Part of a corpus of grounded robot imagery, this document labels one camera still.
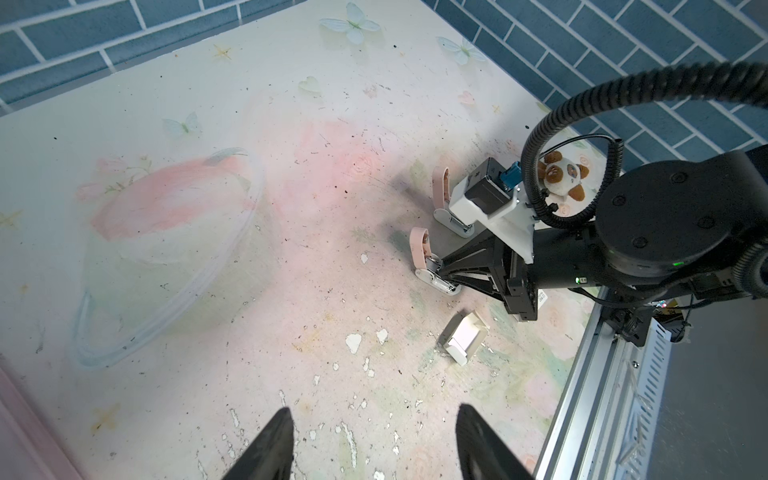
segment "screw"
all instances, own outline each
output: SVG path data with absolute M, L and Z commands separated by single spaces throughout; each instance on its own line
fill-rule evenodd
M 712 217 L 701 217 L 696 223 L 699 228 L 712 228 L 715 226 L 715 219 Z
M 685 172 L 677 172 L 676 174 L 672 174 L 670 180 L 672 180 L 673 184 L 682 184 L 684 181 L 688 180 L 688 175 Z

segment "plush panda toy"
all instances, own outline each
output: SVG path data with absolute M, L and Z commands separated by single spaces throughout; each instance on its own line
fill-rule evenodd
M 584 199 L 581 179 L 587 175 L 588 168 L 564 158 L 559 151 L 546 154 L 544 161 L 538 162 L 538 179 L 544 181 L 544 186 L 555 195 L 568 195 L 577 202 Z

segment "brick pattern wallpaper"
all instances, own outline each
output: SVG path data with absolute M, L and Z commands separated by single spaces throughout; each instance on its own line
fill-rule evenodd
M 59 85 L 110 74 L 169 45 L 301 1 L 2 0 L 0 114 Z M 423 1 L 550 108 L 623 74 L 712 60 L 768 61 L 768 0 Z M 575 127 L 622 137 L 631 170 L 765 144 L 768 112 L 659 102 Z
M 768 61 L 768 0 L 423 1 L 550 108 L 596 84 L 652 68 Z M 768 111 L 714 101 L 657 102 L 574 127 L 622 137 L 625 170 L 631 170 L 765 144 Z
M 0 0 L 0 114 L 86 75 L 303 0 Z

